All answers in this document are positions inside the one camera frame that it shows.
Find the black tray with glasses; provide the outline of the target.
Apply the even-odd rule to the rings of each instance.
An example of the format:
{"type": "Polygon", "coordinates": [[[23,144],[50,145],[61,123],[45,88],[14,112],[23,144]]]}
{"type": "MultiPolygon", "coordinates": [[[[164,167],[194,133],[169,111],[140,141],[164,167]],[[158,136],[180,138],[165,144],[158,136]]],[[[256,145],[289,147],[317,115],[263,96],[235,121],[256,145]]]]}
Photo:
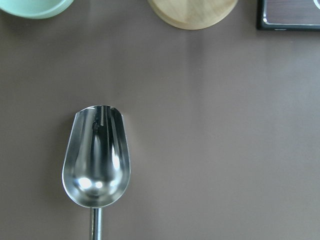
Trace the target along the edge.
{"type": "Polygon", "coordinates": [[[318,0],[258,0],[256,28],[271,31],[319,31],[318,0]]]}

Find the green bowl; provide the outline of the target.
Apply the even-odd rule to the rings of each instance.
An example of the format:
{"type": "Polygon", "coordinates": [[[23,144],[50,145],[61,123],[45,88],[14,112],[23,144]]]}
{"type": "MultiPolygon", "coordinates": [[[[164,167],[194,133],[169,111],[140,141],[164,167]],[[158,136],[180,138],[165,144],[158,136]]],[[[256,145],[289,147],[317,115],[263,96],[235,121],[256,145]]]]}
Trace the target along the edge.
{"type": "Polygon", "coordinates": [[[46,19],[66,10],[73,0],[0,0],[0,9],[27,19],[46,19]]]}

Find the wooden cup tree stand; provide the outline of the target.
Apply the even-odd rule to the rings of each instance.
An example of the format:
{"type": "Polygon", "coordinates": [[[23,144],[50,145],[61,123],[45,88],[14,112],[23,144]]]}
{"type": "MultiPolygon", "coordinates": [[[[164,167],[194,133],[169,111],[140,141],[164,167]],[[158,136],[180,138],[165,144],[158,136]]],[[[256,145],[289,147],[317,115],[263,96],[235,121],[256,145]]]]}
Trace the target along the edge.
{"type": "Polygon", "coordinates": [[[222,21],[237,0],[149,0],[155,14],[167,24],[183,30],[201,30],[222,21]]]}

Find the metal ice scoop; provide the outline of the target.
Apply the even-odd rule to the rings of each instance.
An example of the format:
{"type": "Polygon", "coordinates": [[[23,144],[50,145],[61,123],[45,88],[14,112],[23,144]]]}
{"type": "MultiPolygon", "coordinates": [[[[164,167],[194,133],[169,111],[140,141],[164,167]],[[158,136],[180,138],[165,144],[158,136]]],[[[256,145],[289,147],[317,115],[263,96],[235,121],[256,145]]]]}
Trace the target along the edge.
{"type": "Polygon", "coordinates": [[[77,205],[90,209],[91,240],[102,239],[103,208],[125,193],[131,161],[123,115],[94,105],[75,114],[62,167],[62,185],[77,205]]]}

